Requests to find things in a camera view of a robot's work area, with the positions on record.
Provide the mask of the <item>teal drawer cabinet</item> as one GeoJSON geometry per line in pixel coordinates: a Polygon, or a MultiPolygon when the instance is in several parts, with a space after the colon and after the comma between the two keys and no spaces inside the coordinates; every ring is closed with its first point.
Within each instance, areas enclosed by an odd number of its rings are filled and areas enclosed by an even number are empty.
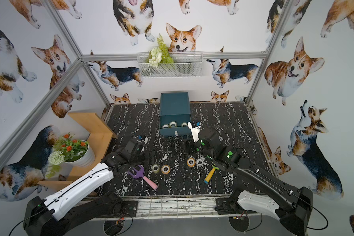
{"type": "Polygon", "coordinates": [[[191,112],[188,92],[162,93],[160,97],[160,128],[159,133],[164,137],[191,136],[188,127],[162,128],[164,124],[170,122],[189,123],[191,122],[191,112]]]}

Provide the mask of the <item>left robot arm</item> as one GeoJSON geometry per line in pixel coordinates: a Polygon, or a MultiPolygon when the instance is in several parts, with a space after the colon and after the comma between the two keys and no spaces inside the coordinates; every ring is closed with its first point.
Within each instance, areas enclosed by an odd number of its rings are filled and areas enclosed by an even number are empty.
{"type": "Polygon", "coordinates": [[[115,193],[80,205],[79,202],[103,184],[142,164],[148,138],[139,135],[124,147],[106,155],[85,175],[62,190],[27,204],[23,229],[29,236],[63,236],[73,228],[99,216],[123,216],[123,200],[115,193]]]}

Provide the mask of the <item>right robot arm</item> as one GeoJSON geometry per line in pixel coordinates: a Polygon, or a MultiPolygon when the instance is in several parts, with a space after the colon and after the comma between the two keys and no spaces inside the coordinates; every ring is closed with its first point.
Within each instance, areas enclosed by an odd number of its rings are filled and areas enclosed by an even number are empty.
{"type": "Polygon", "coordinates": [[[214,166],[237,177],[248,179],[259,187],[262,196],[243,190],[237,203],[243,210],[255,211],[278,219],[281,225],[296,236],[304,236],[313,209],[313,193],[306,187],[289,185],[260,168],[240,150],[225,145],[214,128],[189,127],[192,137],[186,146],[197,151],[214,166]]]}

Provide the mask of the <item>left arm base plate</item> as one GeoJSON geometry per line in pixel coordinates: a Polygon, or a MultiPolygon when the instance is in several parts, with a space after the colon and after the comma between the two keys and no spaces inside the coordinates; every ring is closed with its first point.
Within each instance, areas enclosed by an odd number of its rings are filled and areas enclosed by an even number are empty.
{"type": "Polygon", "coordinates": [[[124,201],[116,203],[110,208],[109,214],[106,217],[129,216],[135,217],[138,209],[138,201],[124,201]]]}

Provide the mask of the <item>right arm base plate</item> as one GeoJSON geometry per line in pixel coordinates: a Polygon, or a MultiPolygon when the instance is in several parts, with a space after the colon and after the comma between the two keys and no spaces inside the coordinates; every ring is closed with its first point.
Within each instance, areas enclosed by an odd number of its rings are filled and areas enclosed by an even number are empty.
{"type": "Polygon", "coordinates": [[[216,206],[214,210],[219,214],[219,215],[225,215],[225,214],[254,214],[257,213],[256,211],[251,211],[251,210],[244,210],[239,206],[239,204],[231,199],[231,198],[217,198],[216,199],[216,206]]]}

